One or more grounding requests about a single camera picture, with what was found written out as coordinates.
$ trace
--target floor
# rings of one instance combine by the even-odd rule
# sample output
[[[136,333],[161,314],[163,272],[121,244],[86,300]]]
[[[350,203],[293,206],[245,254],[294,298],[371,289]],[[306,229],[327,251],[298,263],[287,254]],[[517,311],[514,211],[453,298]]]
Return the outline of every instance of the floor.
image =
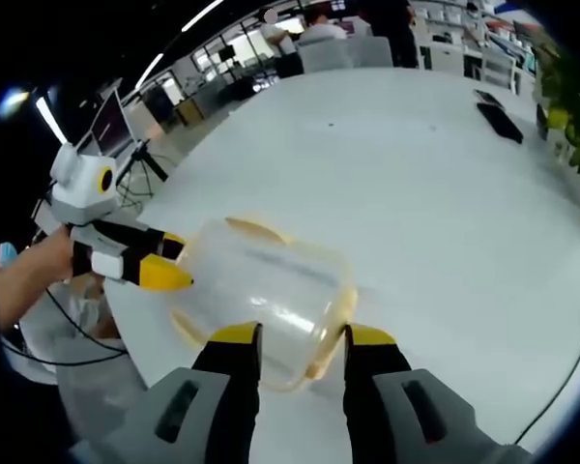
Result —
[[[246,101],[232,101],[197,126],[179,125],[171,132],[152,139],[148,145],[151,155],[161,168],[171,175],[174,168],[189,155],[191,150],[244,102]],[[118,187],[123,211],[139,216],[160,186],[161,180],[150,168],[145,168],[142,163],[135,164]]]

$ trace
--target clear plastic container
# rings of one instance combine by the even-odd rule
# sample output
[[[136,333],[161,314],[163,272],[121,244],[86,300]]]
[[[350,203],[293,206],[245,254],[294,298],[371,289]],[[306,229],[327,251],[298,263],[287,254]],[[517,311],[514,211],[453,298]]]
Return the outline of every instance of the clear plastic container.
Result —
[[[265,386],[287,392],[324,374],[357,299],[339,253],[227,218],[188,240],[177,264],[194,279],[168,297],[187,339],[201,346],[222,327],[258,321]]]

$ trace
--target white table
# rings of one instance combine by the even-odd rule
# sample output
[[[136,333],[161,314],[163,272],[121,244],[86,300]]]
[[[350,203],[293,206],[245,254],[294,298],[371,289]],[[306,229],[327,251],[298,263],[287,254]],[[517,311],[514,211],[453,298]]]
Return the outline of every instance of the white table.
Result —
[[[475,88],[505,105],[523,145],[495,134]],[[580,352],[580,211],[534,120],[511,92],[438,72],[298,76],[231,114],[141,219],[187,237],[209,219],[257,216],[342,250],[356,320],[393,334],[413,366],[475,406],[486,433],[512,441]],[[106,292],[148,385],[191,365],[164,296],[112,282]],[[337,368],[324,386],[261,389],[252,462],[351,462]]]

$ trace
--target white chair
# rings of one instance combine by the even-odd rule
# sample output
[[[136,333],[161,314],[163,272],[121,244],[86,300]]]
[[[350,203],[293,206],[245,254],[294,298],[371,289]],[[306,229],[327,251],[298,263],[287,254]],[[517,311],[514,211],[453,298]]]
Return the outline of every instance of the white chair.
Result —
[[[459,46],[432,43],[429,47],[432,71],[464,76],[464,52]]]
[[[353,37],[346,39],[354,68],[391,68],[393,59],[389,40],[384,37]]]
[[[354,67],[352,57],[348,53],[346,41],[342,40],[299,46],[299,56],[301,61],[303,61],[305,74]]]
[[[481,51],[480,77],[483,82],[505,87],[515,93],[514,71],[515,58],[505,55],[502,51],[485,48]]]

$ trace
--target desk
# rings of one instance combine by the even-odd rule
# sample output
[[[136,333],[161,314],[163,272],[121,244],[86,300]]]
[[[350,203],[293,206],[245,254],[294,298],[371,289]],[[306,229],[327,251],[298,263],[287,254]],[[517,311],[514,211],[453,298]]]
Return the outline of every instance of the desk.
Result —
[[[475,88],[506,107],[523,145],[479,116]],[[489,84],[402,69],[302,75],[232,113],[141,220],[188,237],[213,218],[256,216],[342,251],[356,321],[393,334],[510,442],[580,352],[580,210],[543,144],[535,107]],[[148,385],[191,365],[164,296],[105,290]],[[335,362],[305,390],[261,389],[251,462],[350,463],[341,394]]]

